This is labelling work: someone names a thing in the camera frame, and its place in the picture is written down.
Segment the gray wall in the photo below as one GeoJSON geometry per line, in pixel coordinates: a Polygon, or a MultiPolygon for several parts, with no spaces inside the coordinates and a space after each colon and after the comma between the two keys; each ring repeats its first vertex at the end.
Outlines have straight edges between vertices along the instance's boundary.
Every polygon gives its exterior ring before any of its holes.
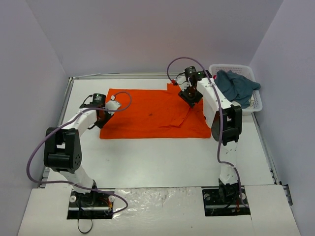
{"type": "MultiPolygon", "coordinates": [[[[34,185],[26,176],[32,150],[61,110],[66,76],[24,0],[0,1],[0,228],[16,235],[34,185]]],[[[42,150],[32,174],[43,170],[42,150]]]]}
{"type": "Polygon", "coordinates": [[[282,1],[27,0],[68,76],[249,64],[282,1]]]}
{"type": "Polygon", "coordinates": [[[262,85],[262,135],[305,236],[315,232],[314,9],[314,0],[284,0],[250,64],[262,85]]]}

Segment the teal cloth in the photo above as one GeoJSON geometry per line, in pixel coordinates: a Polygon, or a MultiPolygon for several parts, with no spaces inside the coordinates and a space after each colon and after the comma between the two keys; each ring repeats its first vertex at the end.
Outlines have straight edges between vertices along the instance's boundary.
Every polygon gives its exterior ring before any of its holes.
{"type": "Polygon", "coordinates": [[[215,83],[230,102],[238,102],[242,108],[250,106],[250,98],[254,90],[260,89],[260,84],[251,81],[243,75],[229,71],[219,70],[215,83]]]}

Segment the purple cable sleeve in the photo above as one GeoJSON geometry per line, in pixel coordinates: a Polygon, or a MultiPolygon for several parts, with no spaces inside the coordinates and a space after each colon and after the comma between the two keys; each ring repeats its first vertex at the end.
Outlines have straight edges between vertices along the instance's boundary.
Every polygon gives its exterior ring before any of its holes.
{"type": "MultiPolygon", "coordinates": [[[[103,109],[103,108],[87,108],[83,111],[84,112],[88,112],[88,111],[91,111],[91,110],[98,110],[98,111],[106,111],[106,112],[122,112],[124,110],[126,110],[130,105],[131,105],[131,102],[132,102],[132,98],[131,98],[131,95],[130,93],[128,92],[125,92],[125,91],[121,91],[121,92],[118,92],[116,94],[114,94],[114,96],[120,94],[120,93],[125,93],[129,96],[130,98],[130,101],[129,101],[129,104],[125,107],[125,108],[122,108],[122,109],[119,109],[119,110],[108,110],[108,109],[103,109]]],[[[72,120],[68,121],[67,123],[57,127],[54,131],[52,131],[50,134],[48,134],[38,145],[37,147],[34,149],[34,151],[32,152],[29,160],[28,160],[28,163],[26,165],[26,174],[28,176],[28,178],[34,182],[34,183],[38,183],[38,184],[49,184],[49,183],[68,183],[68,184],[71,184],[71,185],[74,185],[78,188],[82,188],[82,189],[85,189],[85,190],[90,190],[90,191],[94,191],[94,192],[98,192],[98,193],[105,193],[105,194],[108,194],[108,195],[112,195],[112,196],[115,196],[119,199],[121,199],[125,204],[126,206],[122,209],[119,209],[115,212],[113,212],[112,214],[115,214],[115,213],[118,213],[118,212],[121,212],[125,209],[128,208],[128,202],[121,196],[117,195],[117,194],[114,194],[114,193],[111,193],[111,192],[108,192],[108,191],[103,191],[103,190],[99,190],[99,189],[93,189],[93,188],[86,188],[86,187],[83,187],[83,186],[80,186],[78,184],[74,184],[73,182],[70,182],[70,181],[66,181],[66,180],[55,180],[55,181],[39,181],[39,180],[36,180],[34,179],[32,176],[31,176],[31,172],[30,172],[30,167],[31,167],[31,162],[35,156],[35,154],[38,152],[38,150],[40,149],[40,147],[50,138],[52,137],[55,133],[57,133],[59,130],[61,130],[62,128],[66,127],[67,125],[69,124],[72,124],[73,122],[75,122],[80,116],[82,115],[82,113],[79,113],[78,115],[75,116],[75,118],[73,118],[72,120]]]]}
{"type": "MultiPolygon", "coordinates": [[[[213,85],[213,83],[211,82],[210,80],[210,77],[208,75],[208,73],[206,72],[206,69],[203,67],[203,65],[198,62],[197,60],[195,60],[194,58],[190,58],[190,57],[179,57],[179,58],[176,58],[174,60],[172,60],[169,65],[167,66],[167,70],[166,70],[166,74],[167,74],[167,77],[170,81],[172,81],[172,79],[169,77],[169,67],[171,66],[171,64],[173,64],[173,62],[179,60],[179,59],[189,59],[189,60],[192,60],[194,62],[196,62],[201,68],[202,70],[204,71],[204,73],[206,74],[208,80],[209,80],[209,83],[211,84],[211,87],[213,88],[214,92],[215,92],[215,95],[217,97],[217,100],[218,100],[218,105],[219,105],[219,114],[220,114],[220,135],[219,135],[219,144],[218,144],[218,152],[217,152],[217,160],[220,164],[227,164],[227,165],[230,165],[231,167],[233,167],[233,169],[235,170],[235,173],[237,175],[237,178],[238,178],[238,188],[239,188],[239,192],[241,193],[242,192],[242,185],[241,185],[241,178],[240,178],[240,174],[239,172],[237,171],[236,167],[230,163],[230,162],[227,162],[227,161],[221,161],[220,160],[220,150],[221,150],[221,144],[222,144],[222,135],[223,135],[223,114],[222,114],[222,106],[221,106],[221,102],[220,102],[220,98],[219,98],[219,95],[217,93],[217,90],[215,88],[215,86],[213,85]]],[[[243,199],[242,197],[240,197],[240,201],[241,203],[249,208],[248,205],[246,205],[244,202],[243,202],[243,199]]]]}

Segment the purple cable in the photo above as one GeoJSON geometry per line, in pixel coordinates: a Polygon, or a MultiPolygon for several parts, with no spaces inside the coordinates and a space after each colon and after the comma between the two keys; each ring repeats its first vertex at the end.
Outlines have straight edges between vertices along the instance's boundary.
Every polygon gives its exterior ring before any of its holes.
{"type": "MultiPolygon", "coordinates": [[[[239,191],[240,191],[240,193],[241,193],[241,192],[242,192],[241,178],[240,178],[240,174],[238,173],[236,167],[235,167],[232,163],[230,163],[230,162],[221,161],[221,160],[220,160],[220,150],[221,150],[222,135],[223,135],[223,114],[222,114],[222,106],[221,106],[221,102],[220,102],[220,98],[219,98],[219,95],[218,95],[218,93],[217,93],[217,90],[216,90],[215,86],[213,85],[213,83],[211,82],[210,77],[209,77],[208,73],[206,72],[206,69],[203,67],[203,65],[202,65],[200,62],[198,62],[197,60],[195,60],[194,58],[190,58],[190,57],[179,57],[179,58],[176,58],[176,59],[172,60],[172,61],[169,63],[169,65],[167,66],[166,74],[167,74],[167,77],[168,77],[168,79],[169,79],[170,81],[172,81],[172,79],[169,77],[169,73],[168,73],[169,67],[171,66],[171,64],[173,64],[173,62],[175,62],[175,61],[177,61],[177,60],[179,60],[179,59],[189,59],[189,60],[192,60],[192,61],[196,62],[196,63],[202,68],[203,72],[206,74],[206,76],[207,76],[207,78],[208,78],[208,80],[209,80],[209,83],[211,84],[211,87],[213,88],[213,90],[214,90],[214,92],[215,92],[215,95],[216,95],[217,101],[218,101],[218,105],[219,105],[219,113],[220,113],[220,135],[219,135],[219,144],[218,144],[217,159],[218,159],[218,162],[219,162],[220,164],[227,164],[227,165],[230,165],[231,167],[233,167],[233,169],[235,170],[235,173],[236,173],[236,175],[237,175],[237,178],[238,178],[238,188],[239,188],[239,191]]],[[[242,203],[245,207],[249,208],[249,206],[246,205],[246,204],[243,202],[242,197],[240,197],[240,201],[241,201],[241,203],[242,203]]]]}
{"type": "MultiPolygon", "coordinates": [[[[131,105],[131,102],[132,102],[132,98],[131,98],[131,95],[130,93],[126,92],[126,91],[121,91],[121,92],[118,92],[116,94],[114,94],[114,96],[120,94],[120,93],[125,93],[129,96],[130,98],[130,101],[129,101],[129,104],[125,107],[125,108],[122,108],[122,109],[119,109],[119,110],[108,110],[108,109],[103,109],[103,108],[87,108],[83,111],[83,113],[85,112],[88,112],[88,111],[91,111],[91,110],[98,110],[98,111],[106,111],[106,112],[122,112],[124,110],[126,110],[130,105],[131,105]]],[[[78,184],[74,184],[73,182],[70,182],[70,181],[66,181],[66,180],[55,180],[55,181],[39,181],[39,180],[36,180],[34,179],[32,176],[31,176],[31,172],[30,172],[30,167],[31,167],[31,162],[35,156],[35,154],[38,152],[38,150],[40,149],[40,147],[50,138],[52,137],[55,133],[57,133],[59,130],[61,130],[62,128],[64,128],[65,126],[69,125],[69,124],[72,124],[74,123],[80,116],[82,115],[82,113],[79,113],[78,115],[76,115],[76,117],[70,121],[68,121],[67,123],[57,127],[54,131],[52,131],[50,134],[48,134],[38,145],[37,147],[35,148],[35,150],[33,151],[33,153],[31,154],[29,160],[28,160],[28,163],[26,165],[26,174],[28,176],[28,178],[34,182],[34,183],[38,183],[38,184],[49,184],[49,183],[68,183],[68,184],[71,184],[71,185],[74,185],[78,188],[82,188],[82,189],[85,189],[85,190],[90,190],[90,191],[93,191],[93,192],[97,192],[97,193],[105,193],[105,194],[108,194],[108,195],[112,195],[112,196],[115,196],[119,199],[121,199],[125,204],[126,206],[120,210],[117,210],[115,212],[113,212],[112,214],[116,214],[118,212],[121,212],[125,209],[128,208],[128,202],[121,196],[117,195],[117,194],[114,194],[112,192],[109,192],[109,191],[103,191],[103,190],[99,190],[99,189],[94,189],[94,188],[86,188],[86,187],[83,187],[81,185],[78,185],[78,184]]]]}

